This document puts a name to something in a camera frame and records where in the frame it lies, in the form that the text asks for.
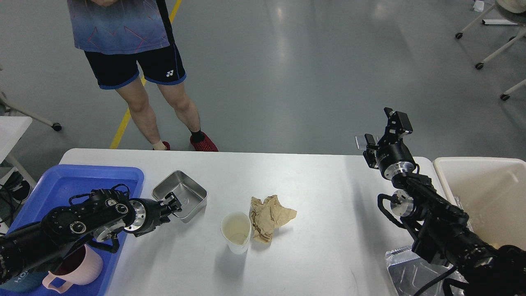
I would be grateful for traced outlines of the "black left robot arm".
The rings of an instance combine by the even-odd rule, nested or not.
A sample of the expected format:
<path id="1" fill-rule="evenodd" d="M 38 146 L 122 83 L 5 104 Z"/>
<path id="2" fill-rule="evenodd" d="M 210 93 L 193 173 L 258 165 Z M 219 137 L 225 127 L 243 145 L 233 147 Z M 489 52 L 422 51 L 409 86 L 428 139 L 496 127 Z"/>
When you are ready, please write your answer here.
<path id="1" fill-rule="evenodd" d="M 68 203 L 1 237 L 2 284 L 24 271 L 54 271 L 85 244 L 115 254 L 118 234 L 148 234 L 183 207 L 173 193 L 161 201 L 131 198 L 119 185 L 75 195 Z"/>

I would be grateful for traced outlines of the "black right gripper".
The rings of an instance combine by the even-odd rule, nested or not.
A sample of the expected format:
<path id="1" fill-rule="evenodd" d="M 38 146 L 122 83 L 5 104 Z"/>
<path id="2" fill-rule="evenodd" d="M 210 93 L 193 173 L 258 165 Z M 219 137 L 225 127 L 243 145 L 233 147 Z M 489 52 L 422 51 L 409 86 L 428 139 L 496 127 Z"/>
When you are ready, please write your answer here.
<path id="1" fill-rule="evenodd" d="M 412 173 L 416 169 L 415 160 L 404 142 L 400 142 L 404 136 L 413 133 L 413 126 L 409 116 L 392 108 L 385 107 L 384 112 L 388 118 L 383 136 L 383 144 L 380 147 L 372 134 L 365 134 L 366 149 L 363 157 L 368 167 L 380 170 L 386 180 L 392 180 L 400 173 Z"/>

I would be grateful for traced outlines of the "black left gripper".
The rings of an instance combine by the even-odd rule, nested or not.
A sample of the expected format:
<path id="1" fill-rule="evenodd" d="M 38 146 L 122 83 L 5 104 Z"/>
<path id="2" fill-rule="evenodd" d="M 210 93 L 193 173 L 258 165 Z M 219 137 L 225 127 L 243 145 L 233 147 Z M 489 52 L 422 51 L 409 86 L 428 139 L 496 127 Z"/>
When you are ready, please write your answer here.
<path id="1" fill-rule="evenodd" d="M 137 198 L 130 200 L 130 206 L 135 215 L 131 224 L 126 225 L 123 231 L 135 237 L 148 234 L 156 227 L 169 223 L 173 212 L 182 211 L 182 203 L 173 192 L 164 197 L 163 204 L 156 200 Z"/>

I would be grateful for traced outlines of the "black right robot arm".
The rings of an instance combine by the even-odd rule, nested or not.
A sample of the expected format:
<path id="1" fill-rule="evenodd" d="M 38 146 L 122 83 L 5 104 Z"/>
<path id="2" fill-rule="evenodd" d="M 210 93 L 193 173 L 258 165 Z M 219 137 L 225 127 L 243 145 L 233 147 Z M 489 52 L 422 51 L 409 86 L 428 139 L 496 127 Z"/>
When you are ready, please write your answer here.
<path id="1" fill-rule="evenodd" d="M 413 133 L 406 113 L 385 107 L 387 124 L 376 141 L 365 134 L 363 157 L 396 191 L 379 194 L 377 206 L 387 219 L 409 232 L 412 251 L 429 264 L 452 267 L 415 292 L 423 294 L 441 283 L 446 296 L 452 288 L 466 296 L 524 296 L 525 251 L 514 245 L 498 249 L 468 228 L 468 213 L 439 195 L 432 180 L 420 174 L 403 138 Z"/>

